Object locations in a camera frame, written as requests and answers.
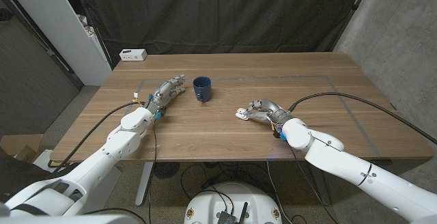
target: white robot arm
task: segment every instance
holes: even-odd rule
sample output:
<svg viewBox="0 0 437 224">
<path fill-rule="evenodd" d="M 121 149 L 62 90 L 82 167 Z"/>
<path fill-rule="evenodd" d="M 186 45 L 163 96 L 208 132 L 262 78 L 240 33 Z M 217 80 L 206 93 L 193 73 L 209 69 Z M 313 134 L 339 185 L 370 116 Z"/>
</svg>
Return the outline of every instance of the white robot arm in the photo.
<svg viewBox="0 0 437 224">
<path fill-rule="evenodd" d="M 236 116 L 242 120 L 269 120 L 283 140 L 292 148 L 306 153 L 305 159 L 309 163 L 353 183 L 407 221 L 420 221 L 437 215 L 436 194 L 344 152 L 340 140 L 307 128 L 304 122 L 293 118 L 274 102 L 264 99 L 249 105 L 248 109 L 238 109 Z"/>
<path fill-rule="evenodd" d="M 112 167 L 133 153 L 145 136 L 148 126 L 160 117 L 162 108 L 184 89 L 184 75 L 164 82 L 151 94 L 149 102 L 125 115 L 121 124 L 109 133 L 107 142 L 65 176 L 36 182 L 26 187 L 5 206 L 10 216 L 74 216 L 82 213 L 89 193 Z"/>
</svg>

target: white robot body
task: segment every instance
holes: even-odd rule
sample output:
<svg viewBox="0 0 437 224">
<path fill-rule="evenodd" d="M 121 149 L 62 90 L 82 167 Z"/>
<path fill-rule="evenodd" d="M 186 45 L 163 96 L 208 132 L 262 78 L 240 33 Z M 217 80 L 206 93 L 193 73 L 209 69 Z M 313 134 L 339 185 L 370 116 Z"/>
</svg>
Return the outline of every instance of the white robot body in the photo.
<svg viewBox="0 0 437 224">
<path fill-rule="evenodd" d="M 235 222 L 240 223 L 240 217 L 244 203 L 247 202 L 244 224 L 282 224 L 281 215 L 278 205 L 265 192 L 250 184 L 241 182 L 224 182 L 214 185 L 215 189 L 226 194 L 234 203 Z M 222 211 L 225 211 L 225 203 L 227 205 L 227 213 L 231 214 L 232 204 L 230 200 L 222 195 L 221 199 L 218 193 L 213 192 L 212 187 L 194 197 L 189 203 L 185 216 L 184 224 L 217 224 Z"/>
</svg>

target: wooden table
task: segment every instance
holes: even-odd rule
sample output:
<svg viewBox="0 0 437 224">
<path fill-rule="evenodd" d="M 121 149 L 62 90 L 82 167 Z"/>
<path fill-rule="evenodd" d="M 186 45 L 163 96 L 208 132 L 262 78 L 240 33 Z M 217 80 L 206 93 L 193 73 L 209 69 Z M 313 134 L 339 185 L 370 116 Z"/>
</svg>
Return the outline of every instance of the wooden table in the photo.
<svg viewBox="0 0 437 224">
<path fill-rule="evenodd" d="M 156 122 L 158 161 L 291 160 L 288 145 L 272 136 L 270 125 L 236 118 L 238 108 L 268 98 L 284 108 L 319 92 L 343 92 L 375 102 L 400 115 L 344 53 L 262 53 L 149 55 L 120 62 L 51 154 L 63 160 L 109 111 L 148 95 L 163 81 L 186 75 L 186 92 L 168 105 Z M 212 79 L 212 99 L 195 98 L 192 80 Z M 82 145 L 72 161 L 85 160 L 102 146 L 125 113 L 109 117 Z M 308 127 L 340 139 L 345 151 L 366 159 L 429 158 L 422 137 L 387 114 L 355 100 L 324 96 L 299 104 L 293 112 Z M 126 160 L 154 159 L 152 128 Z"/>
</svg>

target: black curtain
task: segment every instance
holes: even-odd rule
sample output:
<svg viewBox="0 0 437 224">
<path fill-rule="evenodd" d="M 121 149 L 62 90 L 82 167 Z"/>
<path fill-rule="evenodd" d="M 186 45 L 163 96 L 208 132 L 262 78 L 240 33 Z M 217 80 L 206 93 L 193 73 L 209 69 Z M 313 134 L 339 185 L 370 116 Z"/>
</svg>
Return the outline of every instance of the black curtain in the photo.
<svg viewBox="0 0 437 224">
<path fill-rule="evenodd" d="M 83 0 L 115 63 L 148 54 L 329 51 L 355 0 Z"/>
</svg>

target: blue mug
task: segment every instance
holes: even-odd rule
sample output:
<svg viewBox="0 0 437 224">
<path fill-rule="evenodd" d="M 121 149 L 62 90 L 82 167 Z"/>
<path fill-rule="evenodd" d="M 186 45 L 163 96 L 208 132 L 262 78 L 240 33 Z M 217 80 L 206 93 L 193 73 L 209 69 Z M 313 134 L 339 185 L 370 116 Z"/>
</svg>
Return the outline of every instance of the blue mug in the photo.
<svg viewBox="0 0 437 224">
<path fill-rule="evenodd" d="M 193 81 L 196 98 L 200 102 L 207 102 L 211 99 L 212 88 L 211 79 L 206 76 L 199 76 Z"/>
</svg>

